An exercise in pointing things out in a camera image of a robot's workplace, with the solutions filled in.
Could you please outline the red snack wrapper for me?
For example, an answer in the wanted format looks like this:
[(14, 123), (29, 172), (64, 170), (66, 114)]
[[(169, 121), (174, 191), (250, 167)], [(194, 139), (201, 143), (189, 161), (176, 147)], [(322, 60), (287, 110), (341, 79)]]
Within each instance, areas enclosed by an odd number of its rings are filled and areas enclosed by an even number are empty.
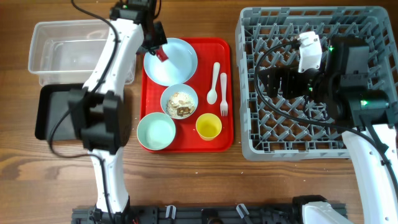
[(161, 61), (164, 62), (166, 60), (168, 60), (168, 56), (167, 54), (164, 52), (163, 47), (160, 46), (156, 51), (155, 51), (155, 55), (157, 56), (157, 58)]

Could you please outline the light blue bowl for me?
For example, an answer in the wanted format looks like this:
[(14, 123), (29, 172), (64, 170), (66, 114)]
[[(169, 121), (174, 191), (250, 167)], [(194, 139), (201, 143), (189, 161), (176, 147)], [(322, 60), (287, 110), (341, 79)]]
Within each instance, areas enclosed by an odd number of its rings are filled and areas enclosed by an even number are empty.
[(167, 87), (161, 97), (162, 111), (173, 119), (185, 119), (191, 116), (198, 107), (196, 91), (186, 84)]

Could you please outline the yellow plastic cup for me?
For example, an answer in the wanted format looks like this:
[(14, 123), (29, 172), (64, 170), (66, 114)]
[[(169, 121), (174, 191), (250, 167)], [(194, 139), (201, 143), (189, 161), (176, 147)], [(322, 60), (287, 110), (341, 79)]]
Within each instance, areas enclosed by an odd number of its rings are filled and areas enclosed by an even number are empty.
[(205, 113), (198, 117), (196, 130), (199, 136), (205, 141), (212, 141), (217, 137), (223, 126), (220, 118), (213, 113)]

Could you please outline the light green bowl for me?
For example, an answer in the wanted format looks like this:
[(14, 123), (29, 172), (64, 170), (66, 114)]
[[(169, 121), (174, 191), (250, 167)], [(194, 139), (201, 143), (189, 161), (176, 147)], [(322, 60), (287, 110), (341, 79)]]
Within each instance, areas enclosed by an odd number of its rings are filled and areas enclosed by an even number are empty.
[(169, 146), (176, 135), (176, 126), (165, 113), (155, 112), (145, 115), (137, 126), (137, 139), (151, 151), (160, 151)]

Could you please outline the rice and food scraps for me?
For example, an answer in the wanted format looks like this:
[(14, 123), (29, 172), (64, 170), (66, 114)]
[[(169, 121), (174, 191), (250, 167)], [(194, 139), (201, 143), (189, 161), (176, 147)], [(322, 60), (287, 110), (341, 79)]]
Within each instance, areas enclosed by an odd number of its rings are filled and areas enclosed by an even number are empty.
[(169, 98), (166, 109), (172, 118), (180, 119), (190, 116), (196, 109), (196, 104), (191, 95), (180, 91)]

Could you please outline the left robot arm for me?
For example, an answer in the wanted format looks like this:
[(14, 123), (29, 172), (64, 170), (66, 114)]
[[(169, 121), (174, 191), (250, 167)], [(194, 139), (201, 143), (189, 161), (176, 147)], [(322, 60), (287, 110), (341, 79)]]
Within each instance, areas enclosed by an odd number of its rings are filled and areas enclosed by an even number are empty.
[(129, 196), (123, 177), (123, 148), (131, 122), (124, 104), (124, 86), (131, 60), (155, 55), (166, 36), (157, 20), (161, 1), (118, 1), (110, 10), (104, 49), (82, 89), (69, 92), (67, 115), (76, 137), (95, 168), (98, 199), (93, 222), (126, 223)]

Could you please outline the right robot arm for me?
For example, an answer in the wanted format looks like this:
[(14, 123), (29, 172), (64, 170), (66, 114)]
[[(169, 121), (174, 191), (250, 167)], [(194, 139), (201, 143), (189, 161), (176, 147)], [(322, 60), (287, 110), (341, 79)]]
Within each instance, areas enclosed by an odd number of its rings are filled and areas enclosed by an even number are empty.
[(341, 132), (356, 174), (366, 223), (397, 222), (397, 116), (383, 90), (368, 87), (369, 45), (358, 37), (332, 37), (326, 58), (318, 36), (307, 32), (290, 41), (300, 52), (297, 67), (254, 70), (263, 102), (281, 94), (324, 103), (329, 128)]

